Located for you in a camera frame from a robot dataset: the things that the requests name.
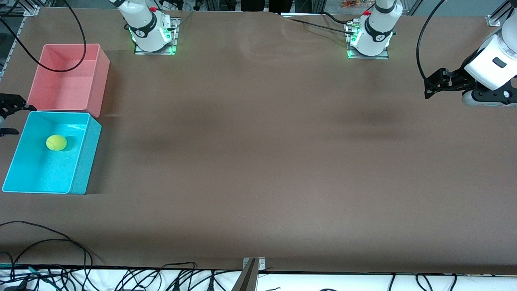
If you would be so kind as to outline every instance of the metal mounting plate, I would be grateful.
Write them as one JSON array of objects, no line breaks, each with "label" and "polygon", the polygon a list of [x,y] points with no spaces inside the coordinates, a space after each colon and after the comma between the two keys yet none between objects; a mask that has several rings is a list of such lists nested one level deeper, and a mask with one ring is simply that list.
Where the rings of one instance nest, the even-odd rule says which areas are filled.
[{"label": "metal mounting plate", "polygon": [[492,16],[491,15],[487,15],[486,17],[486,24],[489,26],[489,27],[498,27],[498,26],[501,26],[501,22],[499,20],[495,21],[495,22],[492,22]]},{"label": "metal mounting plate", "polygon": [[379,55],[369,56],[369,55],[364,55],[364,54],[360,53],[356,48],[352,47],[347,41],[346,50],[347,50],[349,59],[364,59],[364,60],[388,60],[389,59],[388,49],[384,49],[384,51]]},{"label": "metal mounting plate", "polygon": [[[242,260],[242,268],[244,269],[244,267],[246,266],[246,264],[248,263],[248,261],[250,260],[250,258],[244,258]],[[259,271],[264,271],[266,269],[266,258],[258,258],[258,270]]]}]

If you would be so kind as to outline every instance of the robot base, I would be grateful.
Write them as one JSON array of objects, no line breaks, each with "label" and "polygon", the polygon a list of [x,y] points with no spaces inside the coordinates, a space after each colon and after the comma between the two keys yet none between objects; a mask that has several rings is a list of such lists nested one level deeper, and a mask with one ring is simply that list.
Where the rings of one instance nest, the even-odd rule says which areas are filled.
[{"label": "robot base", "polygon": [[350,42],[352,41],[352,38],[357,37],[357,35],[360,34],[360,30],[358,29],[357,21],[358,21],[358,19],[354,19],[354,22],[351,23],[351,25],[348,25],[348,24],[343,25],[345,28],[345,31],[351,31],[354,33],[353,35],[350,35],[350,34],[346,35],[346,50],[347,50],[348,58],[349,59],[364,59],[364,60],[387,60],[387,59],[389,59],[388,48],[385,48],[383,50],[383,52],[378,55],[369,56],[369,55],[364,55],[364,54],[360,53],[354,46],[352,46],[350,44]]},{"label": "robot base", "polygon": [[167,17],[170,19],[169,23],[166,23],[165,28],[176,28],[170,32],[170,38],[172,39],[169,43],[167,43],[163,48],[157,50],[155,52],[144,51],[139,48],[136,44],[134,46],[134,54],[138,55],[174,55],[176,54],[176,47],[178,45],[178,36],[179,36],[179,24],[181,23],[181,17]]}]

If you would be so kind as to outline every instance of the table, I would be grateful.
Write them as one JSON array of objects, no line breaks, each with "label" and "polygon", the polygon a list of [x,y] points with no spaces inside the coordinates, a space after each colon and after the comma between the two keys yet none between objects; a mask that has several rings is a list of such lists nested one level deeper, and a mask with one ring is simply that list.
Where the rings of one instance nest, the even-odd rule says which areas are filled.
[{"label": "table", "polygon": [[[1,193],[0,221],[60,230],[99,265],[263,256],[277,270],[516,273],[517,113],[464,106],[460,92],[423,98],[424,18],[402,17],[390,60],[367,61],[347,59],[339,33],[272,13],[195,12],[175,56],[133,55],[116,10],[77,14],[111,60],[87,195]],[[434,19],[427,74],[458,68],[489,31],[483,18]],[[81,41],[60,8],[29,18],[21,39],[35,55]],[[0,91],[27,97],[35,70],[17,46]],[[0,139],[0,177],[17,142]],[[13,252],[49,237],[1,233]],[[21,262],[82,254],[49,243]]]}]

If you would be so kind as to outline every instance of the metal clamp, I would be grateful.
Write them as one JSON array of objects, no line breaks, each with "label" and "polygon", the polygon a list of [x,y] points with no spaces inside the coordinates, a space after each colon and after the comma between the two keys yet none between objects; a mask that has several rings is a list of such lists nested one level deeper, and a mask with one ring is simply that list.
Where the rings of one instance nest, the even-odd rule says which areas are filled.
[{"label": "metal clamp", "polygon": [[266,269],[266,258],[244,258],[244,269],[232,291],[256,291],[259,270]]}]

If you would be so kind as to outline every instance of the white floor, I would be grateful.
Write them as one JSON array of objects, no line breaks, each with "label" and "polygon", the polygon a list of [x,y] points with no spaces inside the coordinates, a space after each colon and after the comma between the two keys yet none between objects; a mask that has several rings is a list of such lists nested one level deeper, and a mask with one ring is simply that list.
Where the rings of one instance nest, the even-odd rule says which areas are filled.
[{"label": "white floor", "polygon": [[[41,274],[46,274],[45,271],[39,271]],[[17,273],[29,273],[28,270],[18,270]],[[152,277],[145,279],[140,284],[146,286],[146,291],[162,291],[177,277],[178,270],[166,270],[160,273],[152,283]],[[0,270],[2,276],[0,280],[8,280],[9,270]],[[121,278],[126,274],[126,270],[92,270],[89,274],[90,280],[100,291],[113,291]],[[136,281],[143,280],[151,271],[144,271],[136,276]],[[229,272],[221,275],[216,275],[219,283],[226,291],[232,289],[240,272]],[[210,277],[210,271],[203,271],[193,276],[191,286],[200,282],[202,279]],[[84,270],[74,273],[74,277],[79,282],[83,282],[85,278]],[[429,279],[433,291],[448,291],[451,287],[453,277],[445,275],[429,275]],[[370,275],[370,274],[353,274],[353,275],[319,275],[319,274],[268,274],[259,275],[257,291],[271,291],[278,288],[278,291],[320,291],[322,289],[330,288],[336,291],[386,291],[391,280],[391,275]],[[134,279],[128,280],[123,290],[132,290],[136,286]],[[425,280],[420,277],[421,284],[427,288]],[[20,282],[15,284],[0,285],[0,291],[3,291],[7,286],[17,286]],[[181,286],[181,291],[188,291],[188,280]],[[191,291],[207,291],[209,280],[205,280]],[[35,282],[30,282],[27,285],[28,289],[33,289]],[[87,283],[85,285],[87,291],[94,290],[92,286]],[[54,287],[49,284],[40,283],[41,291],[56,291]],[[136,290],[144,290],[141,287],[134,288]],[[215,284],[215,291],[222,291],[223,289]],[[420,287],[415,281],[414,275],[397,275],[392,287],[392,291],[414,290],[421,291]],[[491,277],[485,276],[458,276],[458,281],[454,287],[454,291],[481,291],[481,290],[497,290],[497,291],[514,291],[517,290],[516,277]]]}]

